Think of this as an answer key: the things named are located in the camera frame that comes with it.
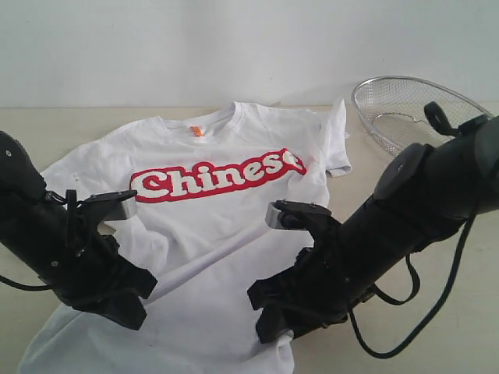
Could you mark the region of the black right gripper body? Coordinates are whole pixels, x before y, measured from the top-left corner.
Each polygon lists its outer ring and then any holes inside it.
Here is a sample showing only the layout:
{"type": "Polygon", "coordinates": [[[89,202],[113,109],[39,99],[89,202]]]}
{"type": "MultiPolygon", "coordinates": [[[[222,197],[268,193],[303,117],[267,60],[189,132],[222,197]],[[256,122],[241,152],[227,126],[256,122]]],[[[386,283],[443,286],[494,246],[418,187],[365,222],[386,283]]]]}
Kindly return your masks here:
{"type": "Polygon", "coordinates": [[[341,265],[338,233],[341,224],[332,217],[308,220],[312,247],[304,247],[289,268],[256,280],[247,295],[255,310],[266,305],[283,309],[295,338],[321,327],[347,320],[347,306],[357,306],[373,296],[369,286],[356,287],[341,265]]]}

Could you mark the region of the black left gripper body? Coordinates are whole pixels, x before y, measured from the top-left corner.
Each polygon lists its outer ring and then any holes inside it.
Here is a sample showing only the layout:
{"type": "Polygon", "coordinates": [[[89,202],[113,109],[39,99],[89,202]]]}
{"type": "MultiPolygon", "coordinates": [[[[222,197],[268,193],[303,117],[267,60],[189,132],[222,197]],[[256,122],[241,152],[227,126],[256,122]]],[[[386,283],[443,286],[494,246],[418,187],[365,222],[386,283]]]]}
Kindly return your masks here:
{"type": "Polygon", "coordinates": [[[59,300],[74,309],[101,314],[101,301],[124,292],[150,297],[157,279],[119,254],[112,235],[66,229],[50,235],[50,286],[59,300]]]}

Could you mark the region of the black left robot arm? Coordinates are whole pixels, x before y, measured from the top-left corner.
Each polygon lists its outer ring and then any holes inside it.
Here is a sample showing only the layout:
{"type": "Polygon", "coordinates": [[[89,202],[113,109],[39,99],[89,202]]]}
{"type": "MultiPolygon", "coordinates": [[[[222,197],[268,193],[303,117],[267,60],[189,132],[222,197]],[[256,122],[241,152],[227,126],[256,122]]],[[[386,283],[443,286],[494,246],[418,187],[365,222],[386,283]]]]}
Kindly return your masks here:
{"type": "Polygon", "coordinates": [[[99,233],[104,221],[132,216],[126,190],[77,198],[49,191],[21,143],[1,134],[1,243],[41,280],[38,286],[2,277],[21,291],[52,291],[64,305],[93,313],[130,330],[143,325],[142,301],[157,279],[119,254],[113,235],[99,233]]]}

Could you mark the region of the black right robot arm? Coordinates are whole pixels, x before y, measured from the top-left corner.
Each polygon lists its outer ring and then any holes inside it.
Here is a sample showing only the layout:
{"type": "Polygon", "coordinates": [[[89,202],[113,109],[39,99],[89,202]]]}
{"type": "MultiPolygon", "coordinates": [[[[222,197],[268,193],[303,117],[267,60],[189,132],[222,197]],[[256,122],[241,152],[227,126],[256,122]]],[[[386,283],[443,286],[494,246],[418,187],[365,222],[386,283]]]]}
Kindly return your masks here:
{"type": "Polygon", "coordinates": [[[452,127],[438,104],[427,104],[424,113],[448,141],[406,147],[347,221],[313,203],[269,205],[271,228],[307,231],[313,245],[291,267],[249,288],[260,311],[260,342],[349,321],[352,310],[374,296],[396,305],[377,287],[381,276],[435,242],[466,238],[478,215],[498,208],[497,118],[481,115],[452,127]]]}

